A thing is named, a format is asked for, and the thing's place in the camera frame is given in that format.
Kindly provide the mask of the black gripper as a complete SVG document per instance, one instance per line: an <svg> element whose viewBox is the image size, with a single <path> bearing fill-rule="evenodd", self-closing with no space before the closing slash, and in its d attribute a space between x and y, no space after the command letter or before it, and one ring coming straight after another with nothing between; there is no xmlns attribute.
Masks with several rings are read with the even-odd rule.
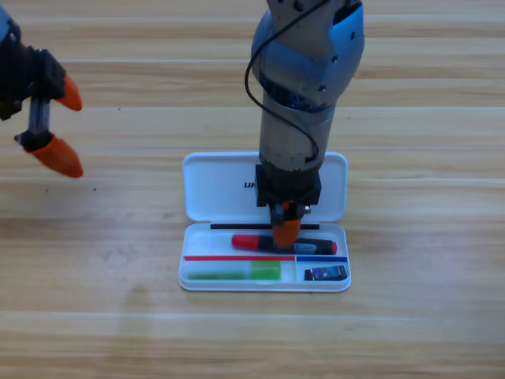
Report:
<svg viewBox="0 0 505 379"><path fill-rule="evenodd" d="M257 164L255 186L256 206L269 208L274 243L280 249L289 249L298 239L301 218L319 203L319 171L285 171Z"/></svg>
<svg viewBox="0 0 505 379"><path fill-rule="evenodd" d="M17 37L1 42L1 120L11 118L32 100L28 129L15 136L42 165L69 178L84 174L76 151L49 130L49 102L56 99L72 111L83 104L75 81L45 49L26 47Z"/></svg>

